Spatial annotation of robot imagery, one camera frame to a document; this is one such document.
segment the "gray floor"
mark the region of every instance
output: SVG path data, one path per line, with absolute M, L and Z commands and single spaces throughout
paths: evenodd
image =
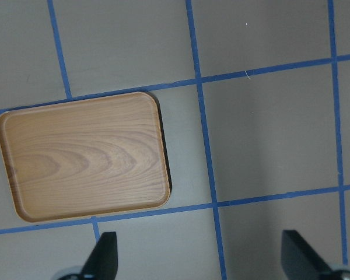
M 168 203 L 30 224 L 0 154 L 0 280 L 76 271 L 105 231 L 117 280 L 285 279 L 283 229 L 350 265 L 350 0 L 0 0 L 0 114 L 137 90 Z

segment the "brown tray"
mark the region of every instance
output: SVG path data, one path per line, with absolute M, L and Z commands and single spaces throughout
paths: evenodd
M 3 113 L 0 146 L 16 212 L 29 222 L 159 207 L 170 195 L 146 93 Z

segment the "wooden tray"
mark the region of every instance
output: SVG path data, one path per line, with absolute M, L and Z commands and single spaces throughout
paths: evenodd
M 146 93 L 3 113 L 0 146 L 16 212 L 29 222 L 158 207 L 170 195 Z

